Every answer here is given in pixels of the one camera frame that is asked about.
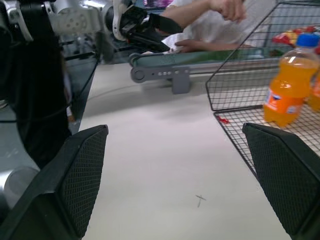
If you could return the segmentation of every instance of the black cable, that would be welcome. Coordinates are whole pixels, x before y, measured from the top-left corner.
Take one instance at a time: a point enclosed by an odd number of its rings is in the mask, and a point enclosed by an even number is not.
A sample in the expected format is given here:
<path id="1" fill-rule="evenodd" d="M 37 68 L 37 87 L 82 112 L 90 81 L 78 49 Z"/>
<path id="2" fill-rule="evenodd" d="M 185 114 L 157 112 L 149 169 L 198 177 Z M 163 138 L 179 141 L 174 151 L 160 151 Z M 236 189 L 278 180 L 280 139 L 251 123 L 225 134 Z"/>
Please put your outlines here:
<path id="1" fill-rule="evenodd" d="M 47 116 L 44 116 L 44 117 L 41 117 L 41 118 L 30 118 L 30 119 L 16 119 L 16 120 L 0 120 L 0 124 L 15 124 L 15 123 L 28 123 L 28 122 L 40 122 L 40 121 L 44 121 L 44 120 L 47 120 L 47 119 L 50 119 L 50 118 L 53 118 L 63 112 L 65 112 L 67 110 L 68 107 L 70 107 L 73 103 L 77 102 L 79 100 L 79 98 L 81 97 L 81 95 L 84 93 L 86 87 L 88 86 L 90 80 L 92 79 L 93 75 L 95 74 L 95 71 L 96 71 L 96 68 L 99 64 L 99 61 L 100 61 L 100 56 L 98 55 L 96 57 L 96 62 L 94 64 L 94 67 L 93 67 L 93 70 L 92 72 L 90 73 L 89 75 L 89 78 L 88 80 L 85 82 L 85 84 L 83 85 L 81 91 L 79 92 L 79 94 L 77 96 L 75 96 L 73 98 L 73 100 L 67 104 L 66 106 L 62 107 L 60 110 L 50 114 L 50 115 L 47 115 Z"/>

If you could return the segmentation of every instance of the bottle label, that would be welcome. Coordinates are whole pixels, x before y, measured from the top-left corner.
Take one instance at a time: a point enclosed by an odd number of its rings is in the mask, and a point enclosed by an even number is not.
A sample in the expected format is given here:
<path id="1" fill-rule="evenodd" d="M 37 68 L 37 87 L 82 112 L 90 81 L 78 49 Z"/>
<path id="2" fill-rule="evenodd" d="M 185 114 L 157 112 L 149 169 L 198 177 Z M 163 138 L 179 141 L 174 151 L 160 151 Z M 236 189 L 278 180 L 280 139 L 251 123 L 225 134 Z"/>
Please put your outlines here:
<path id="1" fill-rule="evenodd" d="M 312 93 L 314 96 L 320 98 L 320 79 L 315 82 Z"/>
<path id="2" fill-rule="evenodd" d="M 281 96 L 269 89 L 264 105 L 279 114 L 298 114 L 304 100 L 304 98 Z"/>

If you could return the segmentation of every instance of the orange juice bottle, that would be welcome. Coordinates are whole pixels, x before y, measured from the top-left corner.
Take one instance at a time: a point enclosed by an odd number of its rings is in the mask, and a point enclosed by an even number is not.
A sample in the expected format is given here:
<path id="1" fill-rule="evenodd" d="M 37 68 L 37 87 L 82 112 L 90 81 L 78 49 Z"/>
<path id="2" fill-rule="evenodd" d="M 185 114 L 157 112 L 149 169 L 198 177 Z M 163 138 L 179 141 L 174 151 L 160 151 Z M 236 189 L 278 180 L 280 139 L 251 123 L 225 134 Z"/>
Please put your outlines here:
<path id="1" fill-rule="evenodd" d="M 319 37 L 301 34 L 296 49 L 287 52 L 279 62 L 279 74 L 273 79 L 264 103 L 264 120 L 279 127 L 292 123 L 310 94 L 310 81 L 320 66 L 314 53 Z"/>
<path id="2" fill-rule="evenodd" d="M 309 106 L 315 111 L 320 111 L 320 74 L 317 75 L 308 100 Z"/>

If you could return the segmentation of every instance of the human hand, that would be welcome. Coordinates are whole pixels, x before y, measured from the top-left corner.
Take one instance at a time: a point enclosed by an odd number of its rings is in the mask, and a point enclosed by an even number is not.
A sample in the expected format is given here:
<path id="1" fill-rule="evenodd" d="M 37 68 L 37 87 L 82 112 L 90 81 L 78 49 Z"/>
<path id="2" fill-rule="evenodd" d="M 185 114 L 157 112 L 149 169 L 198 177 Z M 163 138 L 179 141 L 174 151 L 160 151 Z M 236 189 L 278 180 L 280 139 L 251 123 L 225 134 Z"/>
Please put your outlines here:
<path id="1" fill-rule="evenodd" d="M 240 23 L 246 19 L 245 0 L 208 0 L 210 9 L 220 13 L 224 19 Z"/>
<path id="2" fill-rule="evenodd" d="M 193 39 L 178 41 L 175 43 L 177 47 L 180 47 L 180 53 L 193 53 L 203 51 L 203 44 L 204 42 Z"/>

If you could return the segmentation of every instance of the gray conveyor frame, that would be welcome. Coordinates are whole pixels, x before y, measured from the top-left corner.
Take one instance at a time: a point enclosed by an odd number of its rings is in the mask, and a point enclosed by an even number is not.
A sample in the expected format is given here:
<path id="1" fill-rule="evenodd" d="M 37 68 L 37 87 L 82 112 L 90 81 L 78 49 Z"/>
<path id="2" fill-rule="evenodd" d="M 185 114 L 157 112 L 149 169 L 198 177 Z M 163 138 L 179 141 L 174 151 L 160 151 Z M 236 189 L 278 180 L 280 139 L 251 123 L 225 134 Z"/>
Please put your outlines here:
<path id="1" fill-rule="evenodd" d="M 216 75 L 236 74 L 239 72 L 265 73 L 266 70 L 278 68 L 279 59 L 279 57 L 270 57 L 228 61 L 222 69 L 220 67 L 223 61 L 200 64 L 133 66 L 130 75 L 131 79 L 138 84 L 145 81 L 167 79 L 172 82 L 173 94 L 187 94 L 190 91 L 191 75 L 212 74 L 218 70 L 219 72 Z"/>

